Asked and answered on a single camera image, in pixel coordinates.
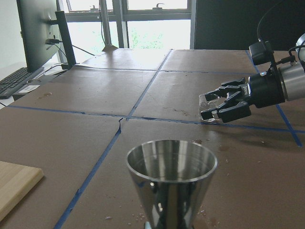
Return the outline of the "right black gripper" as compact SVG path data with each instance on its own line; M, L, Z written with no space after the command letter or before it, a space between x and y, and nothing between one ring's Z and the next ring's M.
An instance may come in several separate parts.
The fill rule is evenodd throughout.
M204 94L207 101L216 98L225 98L227 94L234 94L242 91L245 85L245 78L221 83L221 86ZM225 108L223 103L218 107L201 111L203 120L220 119L223 123L245 118L251 115L249 105L257 108L267 107L283 103L285 101L284 92L279 79L273 73L256 74L248 77L247 94L244 95L245 101L240 101L236 105Z

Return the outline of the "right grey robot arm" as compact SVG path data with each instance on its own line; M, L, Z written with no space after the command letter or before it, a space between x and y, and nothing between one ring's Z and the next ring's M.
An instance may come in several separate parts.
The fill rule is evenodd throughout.
M221 97L220 105L200 112L203 120L220 119L224 123L248 117L250 106L263 108L271 105L304 98L305 96L305 37L296 42L294 50L289 50L288 57L275 61L270 42L259 40L250 45L249 51L254 65L270 63L267 71L250 76L247 80L223 82L214 91L204 94L207 102L216 102Z

